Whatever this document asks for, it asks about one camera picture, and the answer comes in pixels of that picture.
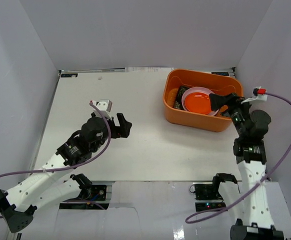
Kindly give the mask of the small orange round plate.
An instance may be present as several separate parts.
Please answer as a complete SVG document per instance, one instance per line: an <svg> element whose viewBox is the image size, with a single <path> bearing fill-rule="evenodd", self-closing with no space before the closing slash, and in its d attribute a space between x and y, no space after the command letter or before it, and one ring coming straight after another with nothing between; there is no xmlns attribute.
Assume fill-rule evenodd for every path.
<svg viewBox="0 0 291 240"><path fill-rule="evenodd" d="M209 114L211 110L210 98L203 92L193 92L185 97L185 108L192 113Z"/></svg>

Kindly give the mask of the orange plastic bin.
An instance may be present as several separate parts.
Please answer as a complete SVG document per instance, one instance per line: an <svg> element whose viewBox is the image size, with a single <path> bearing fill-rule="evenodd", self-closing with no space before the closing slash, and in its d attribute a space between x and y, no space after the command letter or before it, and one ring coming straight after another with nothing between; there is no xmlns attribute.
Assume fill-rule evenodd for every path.
<svg viewBox="0 0 291 240"><path fill-rule="evenodd" d="M212 110L210 94L242 97L241 83L233 77L186 69L168 74L163 91L164 115L168 122L212 132L226 130L231 120L221 116L227 107Z"/></svg>

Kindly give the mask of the pink round plate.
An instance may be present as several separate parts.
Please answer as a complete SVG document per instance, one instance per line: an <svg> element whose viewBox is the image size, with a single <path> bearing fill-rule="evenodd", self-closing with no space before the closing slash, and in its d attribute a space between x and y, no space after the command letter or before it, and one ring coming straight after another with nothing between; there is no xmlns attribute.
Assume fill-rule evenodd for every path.
<svg viewBox="0 0 291 240"><path fill-rule="evenodd" d="M206 116L215 116L219 109L212 110L210 94L214 92L205 87L191 87L181 97L181 104L185 111Z"/></svg>

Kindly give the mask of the black floral square plate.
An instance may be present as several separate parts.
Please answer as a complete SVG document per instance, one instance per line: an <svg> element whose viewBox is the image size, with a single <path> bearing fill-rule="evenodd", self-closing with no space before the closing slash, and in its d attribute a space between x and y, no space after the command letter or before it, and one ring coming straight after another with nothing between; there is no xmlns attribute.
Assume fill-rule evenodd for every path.
<svg viewBox="0 0 291 240"><path fill-rule="evenodd" d="M173 104L173 108L174 109L177 109L177 110L184 110L183 108L183 104L182 104L182 97L184 95L184 93L189 89L189 87L187 86L184 86L184 85L181 85L179 88L178 88L178 91L176 93L176 97L175 97L175 101L174 101L174 104Z"/></svg>

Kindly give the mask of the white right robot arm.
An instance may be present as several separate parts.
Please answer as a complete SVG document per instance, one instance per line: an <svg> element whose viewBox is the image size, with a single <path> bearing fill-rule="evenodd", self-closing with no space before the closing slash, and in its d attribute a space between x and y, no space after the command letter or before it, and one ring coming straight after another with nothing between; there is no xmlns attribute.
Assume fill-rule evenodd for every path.
<svg viewBox="0 0 291 240"><path fill-rule="evenodd" d="M233 154L241 175L242 190L235 187L233 175L223 173L213 178L219 182L211 187L212 195L224 200L226 211L234 219L230 239L284 239L283 231L275 227L264 185L267 158L263 138L269 130L271 117L263 110L250 111L252 99L236 93L224 96L211 93L209 99L212 111L227 106L221 114L230 117L238 133L233 143Z"/></svg>

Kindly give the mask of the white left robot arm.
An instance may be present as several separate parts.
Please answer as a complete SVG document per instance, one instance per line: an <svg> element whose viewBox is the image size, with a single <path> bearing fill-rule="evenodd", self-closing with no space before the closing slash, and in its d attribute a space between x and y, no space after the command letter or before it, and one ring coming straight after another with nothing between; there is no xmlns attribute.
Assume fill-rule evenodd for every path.
<svg viewBox="0 0 291 240"><path fill-rule="evenodd" d="M82 173L71 174L60 185L56 182L70 174L77 165L92 159L93 153L109 139L127 138L132 123L117 113L119 125L112 117L92 113L81 129L75 131L55 154L39 169L16 186L0 189L0 214L11 233L18 233L34 219L35 213L63 201L91 201L99 195L93 183Z"/></svg>

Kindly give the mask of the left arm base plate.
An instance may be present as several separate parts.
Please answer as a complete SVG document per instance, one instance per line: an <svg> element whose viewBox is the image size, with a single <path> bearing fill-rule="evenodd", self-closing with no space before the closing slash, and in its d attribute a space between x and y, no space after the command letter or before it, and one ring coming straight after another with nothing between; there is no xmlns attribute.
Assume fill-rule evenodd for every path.
<svg viewBox="0 0 291 240"><path fill-rule="evenodd" d="M77 198L59 204L60 210L107 210L107 186L92 185L89 190L80 193Z"/></svg>

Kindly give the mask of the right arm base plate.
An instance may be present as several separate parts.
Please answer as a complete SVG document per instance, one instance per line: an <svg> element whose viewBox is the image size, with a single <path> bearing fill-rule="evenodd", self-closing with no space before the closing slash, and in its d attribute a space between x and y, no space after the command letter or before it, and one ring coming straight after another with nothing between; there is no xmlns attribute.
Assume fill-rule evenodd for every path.
<svg viewBox="0 0 291 240"><path fill-rule="evenodd" d="M211 183L196 183L189 187L189 192L194 195L195 211L205 210L218 211L225 208L226 204L221 195L214 189Z"/></svg>

